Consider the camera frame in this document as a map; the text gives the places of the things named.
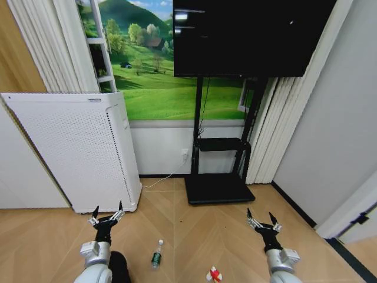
grass field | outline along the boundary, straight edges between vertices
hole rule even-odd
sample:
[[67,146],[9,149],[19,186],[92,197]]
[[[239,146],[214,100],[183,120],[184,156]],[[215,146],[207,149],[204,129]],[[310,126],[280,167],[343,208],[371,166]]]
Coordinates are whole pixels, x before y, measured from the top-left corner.
[[[186,120],[193,119],[195,109],[195,78],[173,77],[173,56],[161,51],[151,51],[127,41],[127,57],[111,56],[115,82],[124,93],[130,120]],[[154,53],[161,57],[159,72],[154,72]],[[135,65],[143,62],[137,74]],[[132,69],[120,67],[128,61]],[[203,85],[203,101],[207,91],[207,79]],[[237,110],[242,82],[212,78],[206,104],[205,119],[243,119]]]

black metal pole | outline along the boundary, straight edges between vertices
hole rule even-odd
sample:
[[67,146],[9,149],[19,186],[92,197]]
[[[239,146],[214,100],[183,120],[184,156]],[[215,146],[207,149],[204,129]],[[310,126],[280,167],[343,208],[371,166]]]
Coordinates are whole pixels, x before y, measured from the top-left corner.
[[[253,99],[250,102],[249,113],[247,114],[245,125],[243,127],[243,133],[242,133],[242,137],[241,137],[242,143],[248,142],[247,138],[249,136],[250,129],[251,129],[251,131],[253,130],[253,127],[255,125],[255,120],[256,120],[257,115],[258,115],[260,103],[262,102],[264,90],[266,89],[268,80],[269,79],[266,78],[266,77],[258,78],[256,88],[255,88],[255,91],[254,91],[254,94],[253,94]],[[242,150],[238,150],[237,153],[236,153],[236,160],[234,161],[234,165],[233,165],[233,173],[238,172],[238,169],[240,167],[241,158],[242,158],[242,153],[243,153]]]
[[194,117],[194,139],[193,139],[193,153],[191,157],[191,174],[198,174],[199,171],[199,121],[201,108],[201,95],[203,89],[203,77],[196,79],[196,97],[195,97],[195,117]]

wooden floor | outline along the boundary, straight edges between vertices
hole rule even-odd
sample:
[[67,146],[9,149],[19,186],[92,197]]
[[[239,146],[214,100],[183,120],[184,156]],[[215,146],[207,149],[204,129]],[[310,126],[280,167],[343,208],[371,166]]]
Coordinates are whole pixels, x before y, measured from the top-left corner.
[[[280,243],[302,257],[296,270],[303,282],[362,282],[270,185],[251,190],[254,216],[269,221],[271,211],[283,225]],[[143,189],[138,209],[113,228],[111,247],[126,256],[133,283],[206,282],[212,265],[224,283],[268,282],[264,244],[246,223],[246,208],[192,207],[183,179],[167,179]],[[87,218],[71,209],[0,210],[0,282],[73,282],[84,264],[81,244],[95,235]],[[165,241],[163,261],[152,271],[159,239]]]
[[345,247],[377,277],[377,236],[347,243]]

white air purifier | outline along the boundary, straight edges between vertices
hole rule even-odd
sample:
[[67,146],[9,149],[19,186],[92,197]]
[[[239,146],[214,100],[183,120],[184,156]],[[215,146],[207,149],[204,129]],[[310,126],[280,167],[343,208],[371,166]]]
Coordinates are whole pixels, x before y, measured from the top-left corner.
[[141,193],[122,93],[2,93],[77,213],[134,211]]

door frame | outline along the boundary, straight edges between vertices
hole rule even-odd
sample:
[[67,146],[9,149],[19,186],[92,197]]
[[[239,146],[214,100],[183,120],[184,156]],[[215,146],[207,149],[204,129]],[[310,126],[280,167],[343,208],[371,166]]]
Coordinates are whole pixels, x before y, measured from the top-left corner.
[[377,171],[375,171],[331,216],[316,228],[323,238],[338,236],[361,212],[374,205],[377,199]]

